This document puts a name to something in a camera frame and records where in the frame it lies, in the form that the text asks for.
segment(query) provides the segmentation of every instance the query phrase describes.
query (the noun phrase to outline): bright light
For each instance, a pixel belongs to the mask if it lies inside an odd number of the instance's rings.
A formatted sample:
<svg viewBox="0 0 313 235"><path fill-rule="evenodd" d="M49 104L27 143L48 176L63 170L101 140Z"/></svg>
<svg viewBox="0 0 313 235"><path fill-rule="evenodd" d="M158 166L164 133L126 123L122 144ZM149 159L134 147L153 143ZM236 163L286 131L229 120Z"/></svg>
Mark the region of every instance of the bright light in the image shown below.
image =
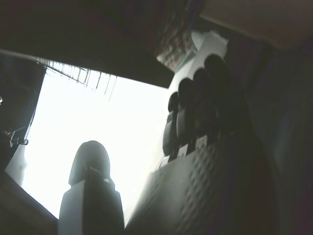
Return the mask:
<svg viewBox="0 0 313 235"><path fill-rule="evenodd" d="M27 137L23 189L58 218L76 151L96 140L109 154L127 221L162 158L157 144L165 126L166 94L166 89L117 78L108 102L107 95L48 71Z"/></svg>

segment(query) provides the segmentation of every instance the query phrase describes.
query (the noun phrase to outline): overexposed sky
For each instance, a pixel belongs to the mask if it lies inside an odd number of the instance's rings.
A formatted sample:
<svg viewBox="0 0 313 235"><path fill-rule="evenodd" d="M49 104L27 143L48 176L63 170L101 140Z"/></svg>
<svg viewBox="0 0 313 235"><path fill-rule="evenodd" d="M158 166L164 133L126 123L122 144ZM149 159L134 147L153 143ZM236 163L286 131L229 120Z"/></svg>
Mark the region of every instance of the overexposed sky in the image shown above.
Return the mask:
<svg viewBox="0 0 313 235"><path fill-rule="evenodd" d="M92 91L50 70L44 78L27 137L22 187L57 218L83 142L96 140L105 146L126 220L149 172L163 157L157 143L166 122L167 89L120 77L108 89L104 95L103 89Z"/></svg>

